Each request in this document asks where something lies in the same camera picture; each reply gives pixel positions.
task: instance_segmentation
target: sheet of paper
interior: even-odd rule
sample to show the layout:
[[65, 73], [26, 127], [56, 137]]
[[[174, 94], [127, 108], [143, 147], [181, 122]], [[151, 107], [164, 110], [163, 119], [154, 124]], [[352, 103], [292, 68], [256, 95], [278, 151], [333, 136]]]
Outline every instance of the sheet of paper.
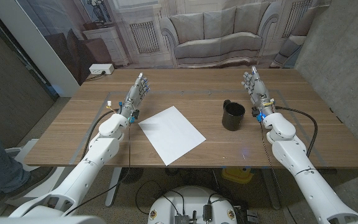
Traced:
[[174, 106], [147, 118], [139, 126], [166, 166], [205, 141]]

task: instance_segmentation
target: wall mural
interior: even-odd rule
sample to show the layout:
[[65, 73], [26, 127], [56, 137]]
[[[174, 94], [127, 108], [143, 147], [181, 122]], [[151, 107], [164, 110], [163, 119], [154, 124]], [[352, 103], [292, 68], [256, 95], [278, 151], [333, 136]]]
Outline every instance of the wall mural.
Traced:
[[280, 68], [318, 0], [17, 0], [79, 84], [115, 68]]

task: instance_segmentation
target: power strip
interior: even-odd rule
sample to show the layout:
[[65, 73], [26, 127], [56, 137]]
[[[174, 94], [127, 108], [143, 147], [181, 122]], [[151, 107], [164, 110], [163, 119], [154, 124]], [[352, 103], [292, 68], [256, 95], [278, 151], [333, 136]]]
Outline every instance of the power strip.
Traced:
[[106, 74], [112, 74], [114, 71], [114, 66], [112, 64], [93, 64], [89, 68], [92, 75], [99, 75], [102, 72], [106, 72]]

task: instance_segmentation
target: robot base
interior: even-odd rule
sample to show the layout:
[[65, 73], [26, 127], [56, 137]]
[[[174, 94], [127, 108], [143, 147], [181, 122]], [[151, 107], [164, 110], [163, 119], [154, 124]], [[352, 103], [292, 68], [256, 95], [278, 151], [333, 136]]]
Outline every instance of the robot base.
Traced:
[[[188, 215], [190, 218], [193, 218], [193, 211], [196, 211], [197, 221], [190, 221], [190, 223], [237, 224], [237, 219], [232, 205], [221, 195], [216, 194], [215, 191], [198, 186], [183, 186], [173, 190], [183, 195], [183, 198], [185, 199], [185, 214], [182, 214], [183, 200], [180, 195], [176, 192], [169, 191], [165, 194], [165, 196], [175, 205], [180, 215]], [[215, 201], [211, 205], [212, 219], [211, 221], [206, 222], [203, 219], [203, 207], [208, 204], [208, 199], [211, 194], [214, 195], [211, 197], [210, 201]], [[147, 223], [176, 224], [175, 216], [177, 216], [177, 211], [173, 205], [166, 198], [161, 196], [152, 205]]]

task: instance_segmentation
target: robotic arm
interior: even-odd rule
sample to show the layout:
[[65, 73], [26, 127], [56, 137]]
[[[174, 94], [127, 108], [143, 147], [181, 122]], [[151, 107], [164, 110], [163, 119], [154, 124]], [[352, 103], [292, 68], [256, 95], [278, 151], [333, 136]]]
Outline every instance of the robotic arm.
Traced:
[[118, 113], [113, 114], [99, 127], [99, 133], [89, 143], [84, 159], [72, 170], [55, 190], [35, 198], [17, 208], [9, 217], [64, 217], [74, 215], [76, 208], [88, 192], [100, 168], [113, 158], [124, 137], [122, 130], [137, 118], [137, 108], [150, 90], [147, 78], [141, 73], [129, 90]]
[[244, 88], [251, 97], [260, 122], [271, 129], [267, 139], [274, 157], [294, 176], [318, 223], [345, 224], [358, 220], [358, 213], [346, 206], [306, 156], [306, 146], [296, 136], [295, 127], [282, 114], [275, 113], [274, 100], [255, 67], [245, 72]]

